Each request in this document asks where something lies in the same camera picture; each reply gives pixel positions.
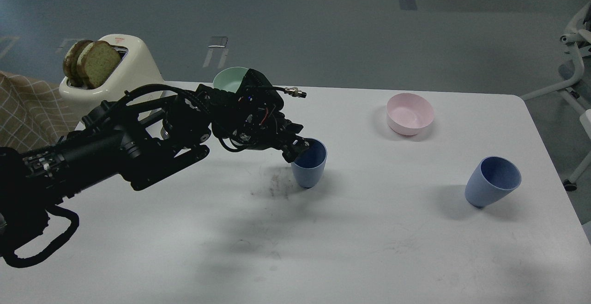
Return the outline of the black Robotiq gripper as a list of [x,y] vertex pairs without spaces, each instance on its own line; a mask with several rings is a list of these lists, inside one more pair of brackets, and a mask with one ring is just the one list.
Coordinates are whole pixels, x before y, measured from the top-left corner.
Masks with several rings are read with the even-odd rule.
[[285,118],[277,88],[255,69],[248,70],[236,93],[205,85],[203,106],[214,136],[229,139],[237,150],[274,148],[293,163],[313,144],[312,139],[298,135],[304,126]]

